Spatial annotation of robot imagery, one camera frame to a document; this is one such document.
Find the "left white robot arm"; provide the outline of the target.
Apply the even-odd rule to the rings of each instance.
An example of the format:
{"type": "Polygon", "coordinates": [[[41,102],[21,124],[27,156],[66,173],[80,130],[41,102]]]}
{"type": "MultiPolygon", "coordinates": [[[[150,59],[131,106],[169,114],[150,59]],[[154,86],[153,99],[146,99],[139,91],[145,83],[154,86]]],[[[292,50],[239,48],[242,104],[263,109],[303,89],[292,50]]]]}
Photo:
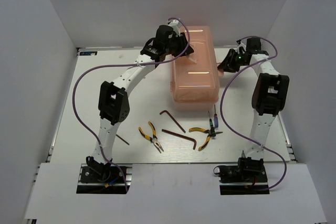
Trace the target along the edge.
{"type": "Polygon", "coordinates": [[[140,51],[134,66],[130,66],[112,82],[103,82],[100,87],[98,109],[100,116],[99,142],[94,152],[86,158],[93,176],[101,182],[110,178],[112,147],[117,130],[129,112],[129,96],[132,90],[165,60],[167,55],[186,56],[194,52],[189,46],[186,35],[180,31],[181,22],[170,19],[161,25],[155,37],[149,39],[140,51]]]}

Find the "pink plastic tool box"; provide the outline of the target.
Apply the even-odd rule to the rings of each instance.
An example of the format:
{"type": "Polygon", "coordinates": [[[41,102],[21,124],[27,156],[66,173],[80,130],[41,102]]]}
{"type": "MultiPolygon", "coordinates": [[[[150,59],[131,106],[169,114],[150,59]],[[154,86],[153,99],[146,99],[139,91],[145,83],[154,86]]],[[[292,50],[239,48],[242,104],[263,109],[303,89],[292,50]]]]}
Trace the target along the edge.
{"type": "Polygon", "coordinates": [[[194,52],[171,66],[171,92],[177,111],[209,111],[219,99],[219,79],[214,43],[208,26],[188,27],[194,52]]]}

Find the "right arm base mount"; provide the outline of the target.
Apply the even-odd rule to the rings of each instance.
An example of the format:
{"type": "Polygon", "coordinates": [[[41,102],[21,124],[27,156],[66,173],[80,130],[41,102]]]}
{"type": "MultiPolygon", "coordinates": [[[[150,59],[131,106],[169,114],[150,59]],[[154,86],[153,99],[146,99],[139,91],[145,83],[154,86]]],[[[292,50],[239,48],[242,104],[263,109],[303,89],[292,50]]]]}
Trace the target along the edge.
{"type": "Polygon", "coordinates": [[[269,194],[263,159],[240,157],[236,165],[218,165],[213,173],[219,178],[222,196],[269,194]]]}

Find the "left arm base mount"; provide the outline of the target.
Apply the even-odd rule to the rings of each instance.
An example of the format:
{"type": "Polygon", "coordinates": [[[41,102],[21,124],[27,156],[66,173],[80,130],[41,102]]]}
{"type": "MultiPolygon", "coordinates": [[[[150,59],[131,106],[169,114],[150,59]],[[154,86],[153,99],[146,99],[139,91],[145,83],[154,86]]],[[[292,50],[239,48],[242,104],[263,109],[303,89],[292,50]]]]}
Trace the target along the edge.
{"type": "Polygon", "coordinates": [[[100,177],[88,165],[82,164],[76,194],[93,194],[93,195],[125,195],[126,189],[130,189],[132,180],[132,165],[120,166],[124,176],[115,166],[110,166],[107,174],[100,177]]]}

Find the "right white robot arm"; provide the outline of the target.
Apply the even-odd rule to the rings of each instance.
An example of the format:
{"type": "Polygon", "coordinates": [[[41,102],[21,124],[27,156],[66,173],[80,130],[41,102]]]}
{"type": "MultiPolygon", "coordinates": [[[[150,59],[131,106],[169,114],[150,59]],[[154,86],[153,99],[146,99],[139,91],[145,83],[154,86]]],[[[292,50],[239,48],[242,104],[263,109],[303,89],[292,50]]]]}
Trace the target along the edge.
{"type": "Polygon", "coordinates": [[[264,146],[275,117],[285,107],[289,77],[280,74],[272,65],[269,53],[262,50],[262,38],[245,37],[237,41],[237,47],[229,50],[225,59],[217,66],[220,72],[239,74],[251,67],[258,77],[251,106],[254,119],[249,137],[251,144],[242,151],[238,159],[237,175],[247,182],[261,173],[264,165],[264,146]]]}

